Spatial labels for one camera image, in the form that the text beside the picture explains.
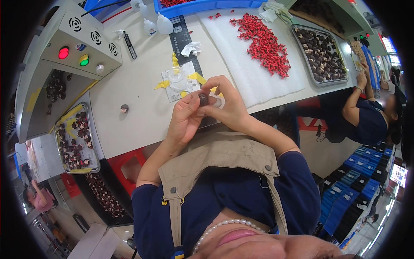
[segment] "qr code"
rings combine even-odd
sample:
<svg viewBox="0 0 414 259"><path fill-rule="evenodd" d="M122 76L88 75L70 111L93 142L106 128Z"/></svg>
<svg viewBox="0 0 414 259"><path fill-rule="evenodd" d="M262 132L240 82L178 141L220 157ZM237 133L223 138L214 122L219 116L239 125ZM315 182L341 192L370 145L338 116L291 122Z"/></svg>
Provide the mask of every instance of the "qr code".
<svg viewBox="0 0 414 259"><path fill-rule="evenodd" d="M182 31L183 31L183 29L181 28L181 26L177 26L177 27L174 28L174 33L182 32Z"/></svg>

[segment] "white button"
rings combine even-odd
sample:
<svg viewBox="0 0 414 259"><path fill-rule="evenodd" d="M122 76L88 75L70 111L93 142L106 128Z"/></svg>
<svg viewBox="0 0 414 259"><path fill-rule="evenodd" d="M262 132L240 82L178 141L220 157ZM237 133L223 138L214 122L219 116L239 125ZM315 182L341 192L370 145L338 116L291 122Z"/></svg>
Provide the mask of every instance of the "white button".
<svg viewBox="0 0 414 259"><path fill-rule="evenodd" d="M102 73L103 71L104 71L104 66L103 66L103 65L98 65L98 66L96 67L96 72L97 72L98 74Z"/></svg>

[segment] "woman in pink shirt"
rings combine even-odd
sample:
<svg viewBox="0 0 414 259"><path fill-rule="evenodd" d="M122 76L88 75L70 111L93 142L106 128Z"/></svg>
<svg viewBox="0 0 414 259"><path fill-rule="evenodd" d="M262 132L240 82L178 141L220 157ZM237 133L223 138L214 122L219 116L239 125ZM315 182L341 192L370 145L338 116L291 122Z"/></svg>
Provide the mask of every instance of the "woman in pink shirt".
<svg viewBox="0 0 414 259"><path fill-rule="evenodd" d="M27 205L34 207L38 211L46 212L50 210L53 206L53 200L55 197L53 197L53 195L46 188L40 190L37 186L36 180L33 180L31 184L36 190L36 194L32 192L31 189L25 189L23 191L24 201L27 203Z"/></svg>

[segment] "white plastic bottle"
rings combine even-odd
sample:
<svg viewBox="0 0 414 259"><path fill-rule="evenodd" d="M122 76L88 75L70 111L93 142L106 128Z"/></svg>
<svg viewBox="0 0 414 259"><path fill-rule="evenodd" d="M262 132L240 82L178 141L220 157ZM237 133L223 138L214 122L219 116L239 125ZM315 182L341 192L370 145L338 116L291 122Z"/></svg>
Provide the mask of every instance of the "white plastic bottle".
<svg viewBox="0 0 414 259"><path fill-rule="evenodd" d="M149 14L148 8L147 8L146 5L144 5L144 3L141 0L139 0L139 2L140 2L141 16L144 17L144 18L147 18L148 14Z"/></svg>
<svg viewBox="0 0 414 259"><path fill-rule="evenodd" d="M154 35L156 33L155 23L144 18L144 31L148 35Z"/></svg>
<svg viewBox="0 0 414 259"><path fill-rule="evenodd" d="M138 12L140 10L140 0L131 0L132 10Z"/></svg>
<svg viewBox="0 0 414 259"><path fill-rule="evenodd" d="M158 21L156 22L158 32L161 34L171 34L174 31L173 23L158 12Z"/></svg>

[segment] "red light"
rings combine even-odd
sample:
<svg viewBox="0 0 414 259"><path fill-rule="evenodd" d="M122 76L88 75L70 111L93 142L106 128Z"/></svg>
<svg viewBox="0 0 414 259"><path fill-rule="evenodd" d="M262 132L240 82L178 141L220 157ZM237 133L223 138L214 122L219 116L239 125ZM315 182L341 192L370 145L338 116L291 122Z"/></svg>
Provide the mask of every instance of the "red light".
<svg viewBox="0 0 414 259"><path fill-rule="evenodd" d="M69 56L69 47L64 46L64 47L60 48L60 50L59 50L59 59L65 59L65 58L67 58L67 56Z"/></svg>

